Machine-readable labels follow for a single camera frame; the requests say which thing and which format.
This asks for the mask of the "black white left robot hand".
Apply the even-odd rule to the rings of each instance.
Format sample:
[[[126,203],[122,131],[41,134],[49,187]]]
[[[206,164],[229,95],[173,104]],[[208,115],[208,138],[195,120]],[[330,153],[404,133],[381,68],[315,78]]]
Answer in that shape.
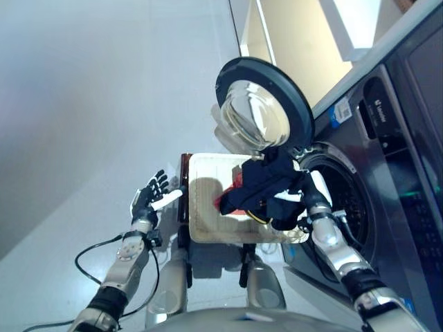
[[[148,222],[151,229],[157,227],[159,224],[157,212],[184,196],[188,191],[184,186],[170,191],[168,186],[168,175],[161,169],[148,180],[145,187],[136,191],[130,205],[132,223],[143,221]]]

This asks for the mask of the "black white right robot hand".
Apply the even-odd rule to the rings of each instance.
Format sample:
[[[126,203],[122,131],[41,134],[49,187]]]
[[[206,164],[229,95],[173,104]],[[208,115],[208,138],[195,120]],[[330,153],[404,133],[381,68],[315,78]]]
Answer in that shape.
[[[274,195],[275,199],[285,203],[295,204],[301,212],[312,209],[332,211],[332,200],[327,191],[323,176],[318,171],[302,170],[289,188]]]

